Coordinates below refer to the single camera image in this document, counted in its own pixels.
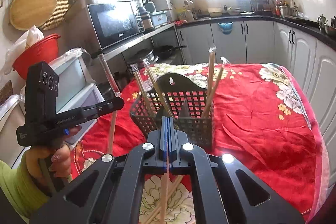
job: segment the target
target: fingernail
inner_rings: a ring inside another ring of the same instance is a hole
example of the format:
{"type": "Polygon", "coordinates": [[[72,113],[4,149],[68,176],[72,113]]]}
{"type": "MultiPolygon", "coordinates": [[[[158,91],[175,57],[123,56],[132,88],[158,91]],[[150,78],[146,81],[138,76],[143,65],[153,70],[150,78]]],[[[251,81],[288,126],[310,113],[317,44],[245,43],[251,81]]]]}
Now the fingernail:
{"type": "Polygon", "coordinates": [[[53,155],[51,158],[52,162],[57,162],[60,159],[60,155],[53,155]]]}

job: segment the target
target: black countertop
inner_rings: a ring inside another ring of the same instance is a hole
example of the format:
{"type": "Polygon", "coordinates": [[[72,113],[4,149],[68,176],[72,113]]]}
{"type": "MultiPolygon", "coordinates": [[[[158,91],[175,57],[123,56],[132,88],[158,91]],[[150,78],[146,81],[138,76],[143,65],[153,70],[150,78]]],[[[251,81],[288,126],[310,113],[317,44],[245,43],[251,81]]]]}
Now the black countertop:
{"type": "Polygon", "coordinates": [[[310,21],[309,24],[305,24],[304,22],[296,19],[290,18],[279,18],[279,17],[271,17],[271,16],[255,16],[255,15],[238,15],[238,16],[226,16],[226,17],[218,17],[218,18],[202,18],[195,20],[193,22],[185,23],[180,27],[177,28],[185,28],[189,26],[196,26],[202,24],[209,24],[209,23],[228,23],[234,21],[251,21],[251,20],[261,20],[261,21],[275,21],[290,27],[296,28],[301,30],[313,37],[316,37],[318,40],[323,42],[324,44],[331,47],[334,51],[336,51],[336,38],[329,37],[324,32],[320,32],[317,22],[310,21]]]}

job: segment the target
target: blender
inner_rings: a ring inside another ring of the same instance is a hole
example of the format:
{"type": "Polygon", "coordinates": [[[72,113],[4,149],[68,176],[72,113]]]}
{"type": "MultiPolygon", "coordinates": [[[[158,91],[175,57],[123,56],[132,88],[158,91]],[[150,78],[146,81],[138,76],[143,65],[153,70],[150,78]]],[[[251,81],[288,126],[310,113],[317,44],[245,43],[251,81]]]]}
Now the blender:
{"type": "Polygon", "coordinates": [[[145,32],[153,31],[154,27],[151,17],[149,15],[149,12],[145,9],[144,6],[145,3],[148,3],[148,0],[145,0],[145,3],[143,3],[143,0],[132,0],[132,1],[135,1],[138,6],[139,13],[141,15],[141,19],[143,22],[143,27],[145,28],[145,32]]]}

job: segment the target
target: red bowl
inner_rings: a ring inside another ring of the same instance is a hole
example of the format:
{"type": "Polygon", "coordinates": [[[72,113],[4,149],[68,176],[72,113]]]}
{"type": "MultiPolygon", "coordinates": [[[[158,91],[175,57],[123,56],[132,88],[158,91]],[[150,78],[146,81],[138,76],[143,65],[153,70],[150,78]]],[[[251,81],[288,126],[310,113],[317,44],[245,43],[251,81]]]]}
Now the red bowl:
{"type": "Polygon", "coordinates": [[[60,35],[51,34],[25,50],[13,63],[13,69],[27,79],[28,68],[41,61],[51,62],[58,57],[58,39],[60,35]]]}

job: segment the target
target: basket hanging hole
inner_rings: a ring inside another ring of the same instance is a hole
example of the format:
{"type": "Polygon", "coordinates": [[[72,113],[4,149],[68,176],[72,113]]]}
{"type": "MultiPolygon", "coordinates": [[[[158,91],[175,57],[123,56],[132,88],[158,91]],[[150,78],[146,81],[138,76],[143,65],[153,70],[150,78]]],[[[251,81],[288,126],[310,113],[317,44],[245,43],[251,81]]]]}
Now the basket hanging hole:
{"type": "Polygon", "coordinates": [[[170,85],[175,85],[175,82],[174,82],[174,80],[172,79],[172,77],[169,77],[169,84],[170,84],[170,85]]]}

